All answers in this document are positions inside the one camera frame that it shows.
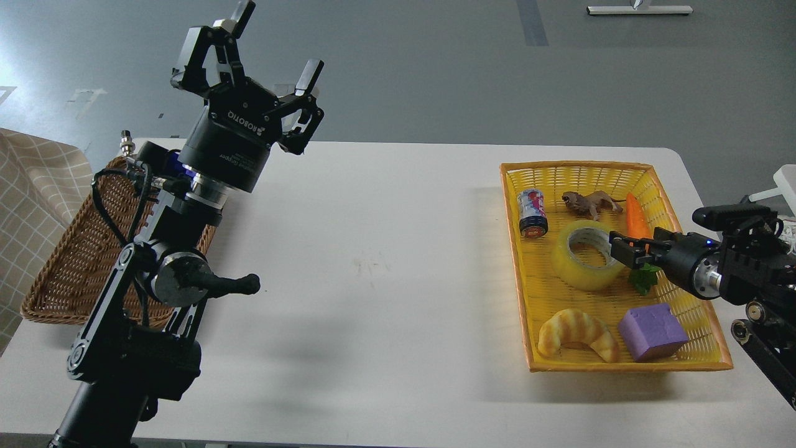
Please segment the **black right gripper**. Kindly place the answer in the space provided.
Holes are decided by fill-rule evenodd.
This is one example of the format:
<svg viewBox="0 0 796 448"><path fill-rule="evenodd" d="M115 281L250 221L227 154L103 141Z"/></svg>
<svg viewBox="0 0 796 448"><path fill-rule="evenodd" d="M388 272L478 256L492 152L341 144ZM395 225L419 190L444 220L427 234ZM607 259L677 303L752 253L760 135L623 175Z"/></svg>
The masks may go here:
<svg viewBox="0 0 796 448"><path fill-rule="evenodd" d="M672 284L694 297L713 300L720 296L720 243L713 238L656 228L653 238L635 238L611 231L609 244L609 255L629 269L640 270L651 264L659 267Z"/></svg>

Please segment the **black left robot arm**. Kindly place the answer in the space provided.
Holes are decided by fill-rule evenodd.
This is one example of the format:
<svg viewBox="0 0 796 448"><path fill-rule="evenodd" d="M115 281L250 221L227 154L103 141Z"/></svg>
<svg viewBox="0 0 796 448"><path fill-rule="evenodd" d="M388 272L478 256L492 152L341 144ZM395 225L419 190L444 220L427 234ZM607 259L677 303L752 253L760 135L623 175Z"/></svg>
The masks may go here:
<svg viewBox="0 0 796 448"><path fill-rule="evenodd" d="M302 155L324 112L308 60L293 93L277 96L244 72L237 42L253 1L228 19L191 27L171 85L203 99L184 147L148 142L122 169L91 182L94 207L121 251L74 339L67 373L79 382L51 447L131 447L162 399L178 401L201 373L197 329L211 298L251 295L254 273L222 278L199 243L233 191L251 192L273 146Z"/></svg>

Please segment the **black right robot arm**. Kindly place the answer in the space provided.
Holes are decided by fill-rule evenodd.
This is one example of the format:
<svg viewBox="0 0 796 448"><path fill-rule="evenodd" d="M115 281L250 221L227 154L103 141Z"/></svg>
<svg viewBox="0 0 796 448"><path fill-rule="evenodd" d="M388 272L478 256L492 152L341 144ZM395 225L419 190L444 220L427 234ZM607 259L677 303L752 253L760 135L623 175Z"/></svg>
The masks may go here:
<svg viewBox="0 0 796 448"><path fill-rule="evenodd" d="M695 232L657 227L652 238L609 232L609 254L631 269L659 267L665 277L694 297L722 298L744 306L745 319L731 335L794 405L794 256L780 235L784 222L769 207L753 202L701 207L693 221L720 233L720 240Z"/></svg>

